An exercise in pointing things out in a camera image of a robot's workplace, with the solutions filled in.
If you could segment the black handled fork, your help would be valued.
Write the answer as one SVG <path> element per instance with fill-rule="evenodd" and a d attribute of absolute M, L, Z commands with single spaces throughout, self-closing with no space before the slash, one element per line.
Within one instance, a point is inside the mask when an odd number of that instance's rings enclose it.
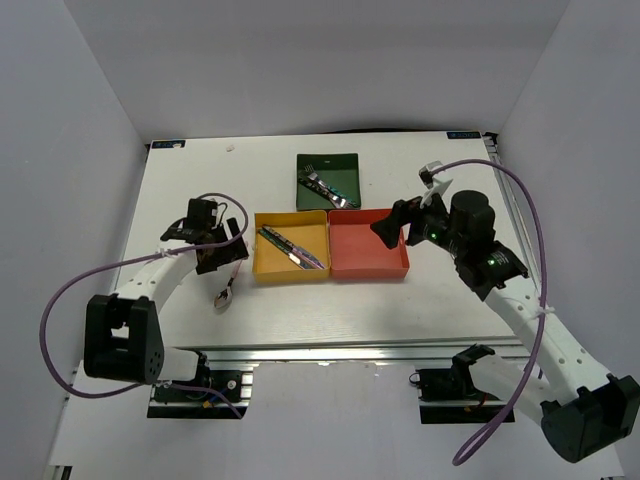
<path fill-rule="evenodd" d="M 334 208 L 347 209 L 348 207 L 351 207 L 351 203 L 345 197 L 333 193 L 329 188 L 321 185 L 317 180 L 300 175 L 297 177 L 297 181 L 300 185 L 328 200 Z"/>

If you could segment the pink handled spoon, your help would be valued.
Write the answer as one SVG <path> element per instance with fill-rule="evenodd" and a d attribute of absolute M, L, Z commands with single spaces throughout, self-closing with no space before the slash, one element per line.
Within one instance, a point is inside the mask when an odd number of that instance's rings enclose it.
<path fill-rule="evenodd" d="M 227 310 L 233 301 L 233 285 L 241 270 L 244 260 L 239 260 L 234 266 L 225 287 L 216 295 L 213 301 L 214 310 L 222 313 Z"/>

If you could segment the green handled fork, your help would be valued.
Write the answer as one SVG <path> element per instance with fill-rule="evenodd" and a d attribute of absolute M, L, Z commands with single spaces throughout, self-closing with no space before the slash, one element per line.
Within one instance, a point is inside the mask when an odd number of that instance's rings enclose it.
<path fill-rule="evenodd" d="M 357 209 L 360 207 L 360 204 L 358 202 L 356 202 L 355 200 L 351 199 L 350 197 L 348 197 L 346 194 L 340 192 L 339 190 L 337 190 L 336 188 L 334 188 L 333 186 L 327 184 L 327 188 L 329 188 L 333 193 L 336 193 L 338 195 L 341 195 L 343 197 L 345 197 L 350 203 L 351 203 L 351 207 L 348 207 L 347 209 Z"/>

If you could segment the pink handled knife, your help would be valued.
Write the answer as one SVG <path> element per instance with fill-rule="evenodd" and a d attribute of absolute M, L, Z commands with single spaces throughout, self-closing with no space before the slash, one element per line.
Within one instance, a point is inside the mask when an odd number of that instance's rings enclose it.
<path fill-rule="evenodd" d="M 283 236 L 280 232 L 273 229 L 271 226 L 264 226 L 264 229 L 271 233 L 276 239 L 280 240 L 282 243 L 286 244 L 291 250 L 296 253 L 299 257 L 306 260 L 309 264 L 312 264 L 317 269 L 325 269 L 326 265 L 322 263 L 317 257 L 315 257 L 312 253 L 305 250 L 303 247 L 293 243 L 291 240 Z"/>

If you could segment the green handled knife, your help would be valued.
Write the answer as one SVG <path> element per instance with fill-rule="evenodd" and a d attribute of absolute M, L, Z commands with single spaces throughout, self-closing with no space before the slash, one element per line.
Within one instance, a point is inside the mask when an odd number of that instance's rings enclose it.
<path fill-rule="evenodd" d="M 266 239 L 268 242 L 274 245 L 277 249 L 279 249 L 291 262 L 293 262 L 299 268 L 304 270 L 310 270 L 314 268 L 312 264 L 309 264 L 306 260 L 299 257 L 296 253 L 294 253 L 290 247 L 288 247 L 286 244 L 276 239 L 271 233 L 266 231 L 264 229 L 264 226 L 268 226 L 268 225 L 263 225 L 258 230 L 258 234 L 260 236 L 262 236 L 264 239 Z"/>

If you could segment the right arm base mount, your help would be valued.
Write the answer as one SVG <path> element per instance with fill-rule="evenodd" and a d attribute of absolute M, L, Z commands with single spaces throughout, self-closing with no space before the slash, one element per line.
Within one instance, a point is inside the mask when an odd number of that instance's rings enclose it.
<path fill-rule="evenodd" d="M 472 345 L 456 354 L 447 368 L 422 368 L 409 376 L 419 398 L 423 425 L 465 425 L 488 423 L 505 403 L 478 390 L 469 367 L 495 351 L 486 345 Z"/>

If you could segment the pink handled fork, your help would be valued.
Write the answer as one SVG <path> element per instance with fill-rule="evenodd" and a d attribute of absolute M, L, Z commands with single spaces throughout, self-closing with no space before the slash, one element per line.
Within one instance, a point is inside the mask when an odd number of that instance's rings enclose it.
<path fill-rule="evenodd" d="M 312 192 L 328 199 L 331 192 L 327 188 L 327 184 L 320 178 L 312 165 L 306 165 L 298 172 L 298 183 Z"/>

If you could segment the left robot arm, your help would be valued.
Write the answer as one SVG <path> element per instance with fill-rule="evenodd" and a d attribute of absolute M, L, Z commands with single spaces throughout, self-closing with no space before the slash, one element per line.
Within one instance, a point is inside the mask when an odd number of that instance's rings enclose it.
<path fill-rule="evenodd" d="M 109 295 L 93 296 L 86 308 L 85 373 L 93 378 L 151 385 L 176 382 L 188 398 L 211 387 L 204 357 L 164 344 L 159 314 L 190 274 L 204 275 L 248 258 L 244 229 L 225 218 L 214 196 L 189 200 L 187 214 L 160 237 L 159 256 Z"/>

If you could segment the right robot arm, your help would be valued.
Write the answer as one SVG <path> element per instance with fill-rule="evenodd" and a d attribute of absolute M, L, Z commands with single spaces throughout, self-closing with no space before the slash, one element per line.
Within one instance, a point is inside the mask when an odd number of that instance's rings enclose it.
<path fill-rule="evenodd" d="M 439 194 L 398 200 L 371 229 L 394 248 L 407 226 L 408 245 L 429 241 L 452 255 L 463 283 L 509 326 L 545 375 L 527 382 L 517 409 L 540 425 L 561 458 L 577 463 L 631 434 L 639 385 L 630 375 L 613 375 L 573 337 L 517 255 L 496 240 L 494 222 L 487 197 L 464 190 L 449 206 Z"/>

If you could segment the black handled knife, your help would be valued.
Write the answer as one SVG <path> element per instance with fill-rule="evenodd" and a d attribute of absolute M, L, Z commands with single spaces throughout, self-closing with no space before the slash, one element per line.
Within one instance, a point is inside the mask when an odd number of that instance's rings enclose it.
<path fill-rule="evenodd" d="M 273 227 L 263 225 L 258 233 L 303 270 L 324 270 L 325 264 L 303 247 L 293 243 Z"/>

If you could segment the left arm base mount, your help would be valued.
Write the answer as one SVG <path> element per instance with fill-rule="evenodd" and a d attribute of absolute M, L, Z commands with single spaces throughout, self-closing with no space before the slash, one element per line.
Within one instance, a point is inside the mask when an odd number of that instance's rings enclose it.
<path fill-rule="evenodd" d="M 246 364 L 215 360 L 199 352 L 193 380 L 165 382 L 153 387 L 149 419 L 241 420 L 251 398 L 253 371 Z"/>

